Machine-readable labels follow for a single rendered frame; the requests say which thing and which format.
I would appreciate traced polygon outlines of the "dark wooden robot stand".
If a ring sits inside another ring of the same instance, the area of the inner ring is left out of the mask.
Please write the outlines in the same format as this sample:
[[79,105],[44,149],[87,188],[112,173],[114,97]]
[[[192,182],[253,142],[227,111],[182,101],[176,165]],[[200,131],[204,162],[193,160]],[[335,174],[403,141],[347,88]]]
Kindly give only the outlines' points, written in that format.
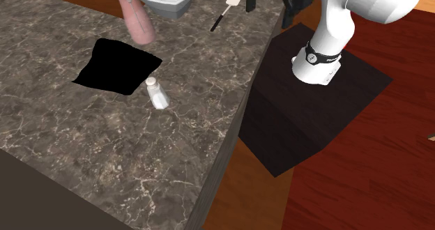
[[291,58],[313,34],[300,23],[272,38],[247,99],[239,137],[274,177],[325,148],[392,81],[348,51],[328,85],[300,81]]

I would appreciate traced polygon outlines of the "pink bottle with teal cap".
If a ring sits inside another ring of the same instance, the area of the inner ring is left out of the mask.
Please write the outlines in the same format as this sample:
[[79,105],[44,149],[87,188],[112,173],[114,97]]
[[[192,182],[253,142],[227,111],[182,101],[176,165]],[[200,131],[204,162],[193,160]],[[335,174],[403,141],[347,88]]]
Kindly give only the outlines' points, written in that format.
[[119,0],[119,3],[132,40],[138,45],[152,43],[156,38],[155,29],[141,1]]

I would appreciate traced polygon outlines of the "white salt shaker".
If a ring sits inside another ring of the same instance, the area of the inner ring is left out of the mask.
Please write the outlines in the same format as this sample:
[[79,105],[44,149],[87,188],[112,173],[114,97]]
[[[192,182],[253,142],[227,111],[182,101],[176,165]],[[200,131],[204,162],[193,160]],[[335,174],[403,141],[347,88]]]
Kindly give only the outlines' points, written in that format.
[[160,110],[166,109],[169,106],[169,97],[157,79],[154,77],[148,77],[145,82],[153,106]]

